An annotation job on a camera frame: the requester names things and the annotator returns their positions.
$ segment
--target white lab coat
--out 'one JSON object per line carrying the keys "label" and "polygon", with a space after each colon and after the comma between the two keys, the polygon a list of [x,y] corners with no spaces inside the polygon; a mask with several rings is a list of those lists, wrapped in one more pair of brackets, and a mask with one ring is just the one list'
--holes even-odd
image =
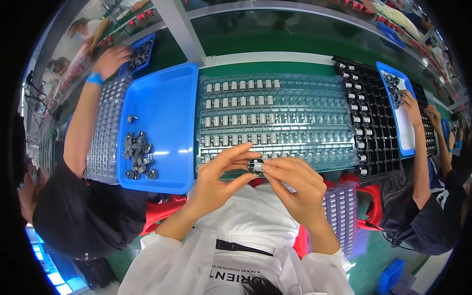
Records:
{"label": "white lab coat", "polygon": [[[233,270],[231,282],[226,279],[219,291],[212,289],[215,265],[225,255],[226,260],[238,265],[245,259],[250,261],[251,269],[259,267],[261,275],[275,277],[271,281],[286,294],[353,295],[346,277],[350,263],[342,251],[333,255],[310,253],[300,260],[292,248],[297,232],[298,224],[270,185],[246,185],[222,208],[198,220],[185,243],[157,234],[142,238],[143,250],[131,264],[118,294],[242,294],[235,276],[247,273]],[[217,238],[272,253],[273,257],[215,250]],[[228,273],[227,269],[220,269],[220,275]]]}

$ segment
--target red chair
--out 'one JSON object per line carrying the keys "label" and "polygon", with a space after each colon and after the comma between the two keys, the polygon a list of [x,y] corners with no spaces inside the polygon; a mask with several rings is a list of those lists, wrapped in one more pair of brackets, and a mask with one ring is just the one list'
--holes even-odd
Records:
{"label": "red chair", "polygon": [[175,211],[179,210],[185,203],[187,203],[187,197],[185,195],[173,194],[170,200],[161,204],[153,204],[147,202],[146,209],[146,223],[143,228],[143,232],[140,236],[147,235],[153,232],[159,226],[156,224],[159,220],[169,217]]}

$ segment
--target black hair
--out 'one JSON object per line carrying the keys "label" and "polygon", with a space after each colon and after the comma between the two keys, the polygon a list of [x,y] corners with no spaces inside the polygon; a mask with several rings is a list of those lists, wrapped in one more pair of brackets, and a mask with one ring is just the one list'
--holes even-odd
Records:
{"label": "black hair", "polygon": [[81,17],[81,18],[79,18],[78,20],[76,20],[75,22],[73,22],[70,25],[67,32],[70,32],[70,30],[72,30],[72,29],[77,29],[77,27],[79,27],[79,25],[86,25],[86,24],[88,24],[89,21],[91,21],[91,19],[86,18],[86,17]]}
{"label": "black hair", "polygon": [[278,286],[265,277],[254,277],[242,285],[244,295],[284,295]]}

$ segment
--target woman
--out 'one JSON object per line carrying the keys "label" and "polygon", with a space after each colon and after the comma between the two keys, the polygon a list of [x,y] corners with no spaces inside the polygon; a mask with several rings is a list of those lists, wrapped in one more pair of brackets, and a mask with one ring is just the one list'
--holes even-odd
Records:
{"label": "woman", "polygon": [[[247,183],[258,175],[250,173],[219,180],[261,156],[251,147],[226,149],[199,167],[187,204],[141,240],[119,294],[354,294],[350,263],[321,205],[326,185],[308,164],[264,160],[269,183],[255,188]],[[292,248],[299,224],[314,252],[301,261]]]}

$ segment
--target hand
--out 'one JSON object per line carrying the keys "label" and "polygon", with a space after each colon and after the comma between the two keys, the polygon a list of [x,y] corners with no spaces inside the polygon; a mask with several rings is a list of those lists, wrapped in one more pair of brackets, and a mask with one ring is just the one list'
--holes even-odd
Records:
{"label": "hand", "polygon": [[108,79],[122,64],[131,59],[132,54],[126,45],[110,47],[97,60],[93,72],[98,72],[103,80]]}
{"label": "hand", "polygon": [[400,90],[402,95],[402,107],[406,109],[410,123],[413,125],[413,128],[422,126],[423,121],[421,120],[420,108],[418,107],[418,102],[412,96],[408,90]]}
{"label": "hand", "polygon": [[258,177],[256,174],[245,173],[230,183],[219,179],[225,171],[247,170],[249,159],[260,158],[260,152],[248,151],[251,147],[251,143],[244,143],[225,149],[198,168],[195,193],[187,203],[192,208],[189,212],[196,214],[197,219],[221,208],[237,190]]}
{"label": "hand", "polygon": [[441,115],[439,114],[438,110],[436,110],[435,106],[429,105],[429,106],[426,107],[426,116],[431,121],[431,125],[433,126],[433,129],[437,133],[442,132],[442,130],[441,130]]}
{"label": "hand", "polygon": [[149,0],[141,0],[141,1],[136,2],[131,8],[131,11],[136,12],[140,10],[144,5],[146,5],[147,2],[149,2]]}
{"label": "hand", "polygon": [[[311,230],[325,218],[321,204],[326,184],[305,161],[292,157],[267,159],[263,169],[272,190],[296,222]],[[296,192],[289,192],[281,181],[288,183]]]}

